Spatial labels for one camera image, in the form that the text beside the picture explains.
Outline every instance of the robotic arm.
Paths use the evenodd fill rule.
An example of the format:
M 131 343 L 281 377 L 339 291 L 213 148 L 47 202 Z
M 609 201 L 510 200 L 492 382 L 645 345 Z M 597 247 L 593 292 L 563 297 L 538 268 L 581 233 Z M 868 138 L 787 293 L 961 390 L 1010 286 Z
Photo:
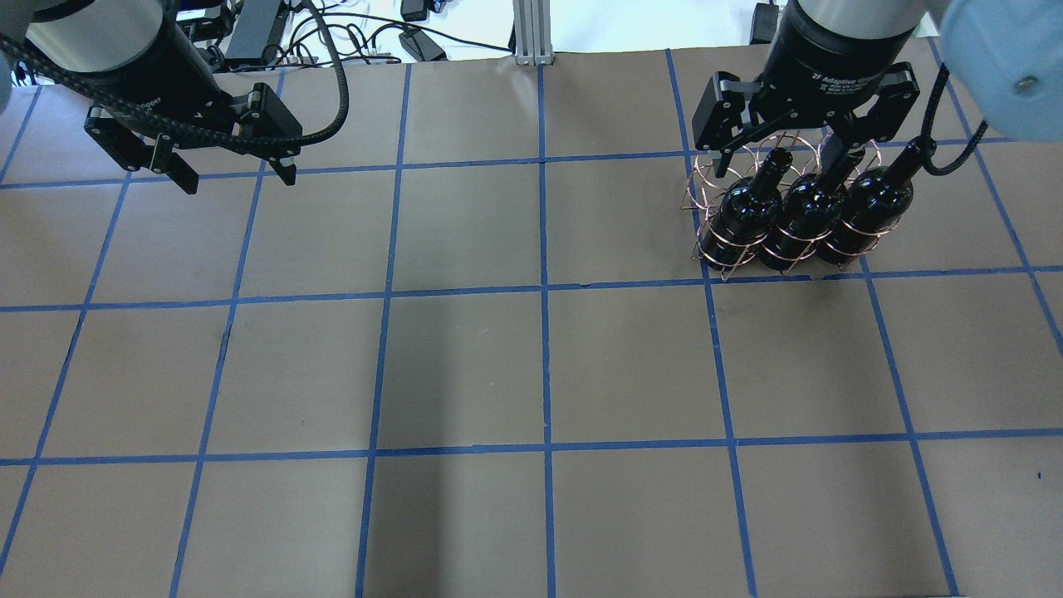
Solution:
M 195 193 L 199 174 L 174 150 L 219 146 L 266 159 L 285 184 L 294 184 L 293 157 L 300 148 L 330 138 L 347 117 L 343 69 L 333 69 L 340 87 L 336 118 L 325 129 L 303 135 L 299 120 L 266 83 L 255 83 L 238 97 L 218 87 L 206 63 L 176 25 L 174 4 L 163 0 L 0 2 L 0 50 L 33 63 L 56 83 L 94 99 L 85 131 L 126 170 L 150 168 Z M 303 6 L 323 24 L 313 3 Z M 26 48 L 23 38 L 35 50 Z M 327 36 L 326 47 L 334 64 L 339 64 Z M 10 92 L 7 85 L 0 87 Z M 154 144 L 146 143 L 141 135 Z
M 896 135 L 919 87 L 894 63 L 929 8 L 944 61 L 1002 133 L 1063 139 L 1063 4 L 1053 0 L 790 0 L 764 70 L 752 82 L 713 74 L 693 116 L 696 147 L 716 157 L 786 129 L 829 126 L 824 169 L 846 151 Z M 856 109 L 874 104 L 864 116 Z

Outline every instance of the grid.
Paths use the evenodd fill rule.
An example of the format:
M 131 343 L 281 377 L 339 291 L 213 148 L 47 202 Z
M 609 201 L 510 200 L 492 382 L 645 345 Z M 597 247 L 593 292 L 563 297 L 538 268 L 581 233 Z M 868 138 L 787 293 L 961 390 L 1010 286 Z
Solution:
M 937 48 L 930 41 L 931 50 L 935 59 L 940 63 Z M 742 560 L 745 566 L 745 579 L 750 596 L 758 596 L 757 576 L 755 568 L 755 553 L 750 542 L 748 516 L 746 501 L 743 494 L 742 472 L 739 463 L 740 447 L 758 446 L 784 446 L 784 445 L 831 445 L 831 444 L 864 444 L 864 443 L 907 443 L 910 448 L 914 467 L 918 477 L 919 489 L 926 506 L 930 527 L 937 545 L 941 566 L 949 594 L 959 595 L 962 586 L 958 581 L 949 559 L 946 539 L 939 523 L 938 510 L 934 503 L 934 495 L 931 492 L 929 478 L 924 465 L 921 443 L 928 441 L 960 441 L 975 439 L 1017 439 L 1037 437 L 1063 437 L 1063 428 L 1016 428 L 998 430 L 943 430 L 943 431 L 916 431 L 913 424 L 912 414 L 906 400 L 905 387 L 898 372 L 896 358 L 894 356 L 891 338 L 887 326 L 887 319 L 883 317 L 882 308 L 879 304 L 876 281 L 885 278 L 910 278 L 910 277 L 931 277 L 931 276 L 983 276 L 997 274 L 1025 274 L 1032 285 L 1037 303 L 1043 312 L 1045 326 L 1051 332 L 1052 338 L 1061 355 L 1063 355 L 1063 336 L 1053 319 L 1049 303 L 1037 278 L 1039 273 L 1063 271 L 1063 264 L 1033 264 L 1019 240 L 1019 235 L 1015 229 L 1000 193 L 994 183 L 993 175 L 978 150 L 975 158 L 984 182 L 992 194 L 994 204 L 999 211 L 1010 239 L 1014 244 L 1022 261 L 1016 267 L 988 267 L 988 268 L 963 268 L 951 270 L 904 270 L 904 271 L 875 271 L 872 270 L 865 258 L 860 259 L 860 271 L 833 273 L 823 276 L 825 280 L 863 280 L 871 306 L 875 317 L 875 324 L 878 328 L 882 348 L 885 354 L 889 374 L 892 379 L 896 400 L 904 422 L 904 432 L 876 433 L 876 434 L 833 434 L 833 435 L 793 435 L 793 437 L 741 437 L 737 435 L 731 416 L 731 406 L 728 397 L 727 364 L 724 360 L 722 349 L 721 332 L 718 322 L 716 303 L 713 296 L 714 290 L 723 283 L 719 277 L 710 274 L 704 263 L 701 264 L 699 277 L 680 277 L 669 279 L 640 279 L 640 280 L 614 280 L 594 283 L 552 283 L 550 280 L 547 268 L 547 169 L 549 165 L 564 161 L 584 160 L 628 160 L 653 157 L 682 157 L 686 161 L 688 174 L 691 169 L 691 157 L 697 152 L 690 148 L 687 136 L 688 115 L 682 105 L 679 83 L 676 75 L 676 68 L 673 61 L 673 53 L 669 50 L 664 52 L 663 64 L 660 68 L 668 69 L 671 91 L 675 101 L 675 118 L 678 123 L 680 137 L 680 149 L 671 151 L 638 152 L 638 153 L 611 153 L 611 154 L 580 154 L 580 155 L 547 155 L 546 143 L 546 102 L 543 67 L 539 66 L 536 76 L 537 85 L 537 112 L 538 112 L 538 155 L 525 158 L 503 158 L 503 159 L 474 159 L 463 161 L 432 161 L 432 163 L 406 163 L 404 160 L 404 150 L 407 134 L 407 114 L 409 109 L 411 68 L 405 67 L 402 113 L 400 118 L 400 132 L 398 153 L 394 164 L 351 166 L 351 167 L 328 167 L 328 168 L 305 168 L 300 172 L 301 176 L 313 176 L 319 173 L 334 172 L 357 172 L 357 171 L 388 171 L 394 173 L 393 199 L 391 205 L 390 230 L 387 252 L 387 276 L 383 291 L 366 292 L 339 292 L 321 294 L 284 294 L 284 295 L 241 295 L 240 286 L 247 262 L 248 251 L 252 240 L 255 224 L 256 210 L 258 209 L 259 194 L 263 189 L 267 171 L 265 164 L 260 164 L 255 172 L 231 172 L 231 173 L 208 173 L 203 174 L 203 180 L 212 178 L 234 178 L 253 177 L 255 178 L 254 193 L 251 200 L 250 211 L 247 216 L 247 224 L 243 233 L 242 244 L 239 252 L 236 275 L 233 280 L 232 293 L 227 298 L 210 298 L 210 301 L 191 302 L 141 302 L 141 303 L 97 303 L 94 302 L 97 281 L 100 278 L 111 240 L 114 236 L 115 227 L 122 210 L 125 195 L 130 188 L 148 182 L 157 182 L 159 177 L 134 177 L 126 174 L 122 178 L 105 178 L 92 181 L 61 181 L 49 183 L 3 183 L 12 166 L 13 159 L 18 150 L 19 143 L 26 133 L 27 125 L 40 97 L 40 89 L 34 93 L 30 107 L 27 110 L 19 130 L 15 136 L 13 146 L 0 170 L 0 189 L 28 189 L 28 188 L 53 188 L 65 186 L 95 186 L 95 185 L 120 185 L 118 199 L 115 203 L 113 213 L 109 219 L 106 234 L 99 256 L 92 269 L 91 279 L 85 292 L 84 301 L 81 304 L 56 304 L 56 305 L 29 305 L 29 306 L 5 306 L 0 307 L 0 314 L 4 313 L 32 313 L 32 312 L 73 312 L 78 313 L 78 323 L 74 328 L 69 348 L 66 353 L 62 370 L 55 383 L 54 393 L 48 408 L 47 417 L 40 431 L 36 450 L 32 458 L 21 459 L 0 459 L 0 466 L 27 467 L 27 475 L 18 497 L 18 502 L 7 528 L 0 553 L 0 574 L 7 563 L 12 546 L 15 542 L 19 529 L 19 523 L 30 496 L 34 478 L 41 467 L 60 465 L 90 465 L 90 464 L 135 464 L 135 463 L 188 463 L 195 464 L 195 474 L 191 489 L 188 495 L 187 509 L 181 531 L 181 540 L 173 567 L 172 581 L 170 584 L 170 596 L 178 596 L 181 586 L 185 552 L 188 546 L 189 535 L 192 529 L 192 522 L 197 511 L 197 498 L 199 495 L 200 480 L 204 464 L 214 462 L 251 462 L 251 461 L 299 461 L 299 460 L 332 460 L 332 459 L 365 459 L 366 478 L 365 491 L 362 495 L 361 526 L 359 530 L 357 562 L 354 564 L 355 574 L 355 595 L 361 596 L 366 592 L 367 554 L 370 543 L 370 522 L 374 509 L 373 489 L 378 460 L 423 457 L 423 456 L 457 456 L 457 455 L 487 455 L 487 454 L 533 454 L 541 455 L 543 460 L 543 517 L 545 525 L 545 561 L 546 561 L 546 590 L 549 596 L 558 595 L 557 574 L 556 574 L 556 550 L 555 550 L 555 503 L 554 503 L 554 456 L 561 452 L 575 451 L 613 451 L 632 449 L 681 449 L 681 448 L 723 448 L 727 451 L 727 461 L 730 469 L 730 477 L 733 490 L 735 512 L 738 523 L 738 533 L 741 542 Z M 277 85 L 277 92 L 283 92 L 284 73 L 281 74 Z M 961 102 L 957 92 L 951 86 L 949 92 L 952 103 L 960 115 L 964 131 L 969 134 L 971 127 L 964 115 Z M 941 144 L 959 144 L 964 139 L 947 139 L 940 141 Z M 986 143 L 1008 143 L 1012 142 L 1006 138 L 989 138 Z M 899 147 L 900 142 L 885 143 L 885 147 Z M 434 288 L 404 290 L 393 288 L 395 270 L 395 247 L 400 223 L 400 199 L 402 195 L 403 173 L 407 170 L 428 169 L 428 168 L 463 168 L 473 166 L 499 166 L 535 164 L 538 171 L 539 183 L 539 284 L 538 285 L 512 285 L 512 286 L 490 286 L 490 287 L 463 287 L 463 288 Z M 696 215 L 693 227 L 696 227 Z M 741 285 L 750 283 L 772 283 L 790 284 L 795 281 L 809 281 L 813 277 L 806 273 L 790 275 L 741 275 L 736 274 L 726 284 Z M 720 410 L 723 417 L 724 435 L 722 438 L 705 439 L 660 439 L 643 441 L 598 441 L 598 442 L 555 442 L 552 434 L 552 397 L 551 397 L 551 327 L 550 308 L 551 296 L 555 291 L 572 291 L 586 289 L 611 289 L 611 288 L 649 288 L 649 287 L 675 287 L 675 286 L 702 286 L 705 293 L 706 315 L 709 322 L 709 330 L 712 342 L 712 361 L 715 366 L 716 379 L 720 394 Z M 391 302 L 393 297 L 406 296 L 434 296 L 434 295 L 460 295 L 460 294 L 487 294 L 487 293 L 521 293 L 538 292 L 541 303 L 541 346 L 542 346 L 542 414 L 543 433 L 541 443 L 530 444 L 476 444 L 470 446 L 438 446 L 418 448 L 384 448 L 379 446 L 379 422 L 382 411 L 382 396 L 385 381 L 385 362 L 387 357 L 389 324 L 391 314 Z M 241 306 L 285 304 L 294 302 L 347 302 L 347 301 L 379 301 L 383 305 L 381 313 L 379 341 L 377 346 L 377 365 L 375 372 L 375 382 L 372 400 L 372 416 L 370 427 L 369 446 L 366 449 L 350 450 L 318 450 L 318 451 L 287 451 L 287 452 L 209 452 L 207 450 L 208 440 L 214 420 L 215 406 L 218 399 L 221 386 L 226 352 L 230 343 L 230 334 L 233 329 L 237 312 Z M 203 424 L 202 435 L 199 443 L 199 450 L 188 455 L 142 455 L 142 456 L 95 456 L 95 457 L 46 457 L 45 446 L 54 420 L 56 409 L 60 406 L 64 385 L 70 370 L 71 360 L 78 349 L 79 339 L 86 317 L 89 312 L 120 311 L 120 310 L 181 310 L 188 308 L 218 307 L 227 308 L 225 321 L 225 332 L 218 349 L 217 364 L 214 371 L 210 387 L 209 403 L 206 410 L 206 417 Z

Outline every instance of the bolt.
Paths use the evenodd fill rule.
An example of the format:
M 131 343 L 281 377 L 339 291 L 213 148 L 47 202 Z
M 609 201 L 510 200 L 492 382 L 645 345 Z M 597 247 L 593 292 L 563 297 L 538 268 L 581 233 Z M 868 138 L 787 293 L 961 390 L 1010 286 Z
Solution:
M 1026 93 L 1033 87 L 1037 85 L 1041 81 L 1036 76 L 1029 74 L 1015 82 L 1015 90 L 1019 93 Z

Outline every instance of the bottle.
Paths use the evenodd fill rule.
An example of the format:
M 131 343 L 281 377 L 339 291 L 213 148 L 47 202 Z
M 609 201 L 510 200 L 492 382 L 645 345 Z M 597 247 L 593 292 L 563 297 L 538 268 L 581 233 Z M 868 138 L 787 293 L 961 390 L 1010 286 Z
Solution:
M 912 176 L 923 167 L 923 154 L 933 152 L 911 141 L 890 166 L 871 168 L 857 176 L 834 229 L 823 239 L 815 254 L 828 263 L 845 268 L 878 243 L 912 204 Z
M 710 268 L 731 270 L 753 259 L 757 243 L 779 213 L 779 181 L 792 161 L 788 150 L 775 148 L 756 175 L 743 176 L 727 189 L 697 241 Z
M 786 272 L 812 254 L 813 245 L 841 216 L 847 197 L 845 178 L 865 154 L 863 148 L 842 153 L 823 172 L 803 174 L 794 181 L 775 226 L 760 245 L 761 262 Z

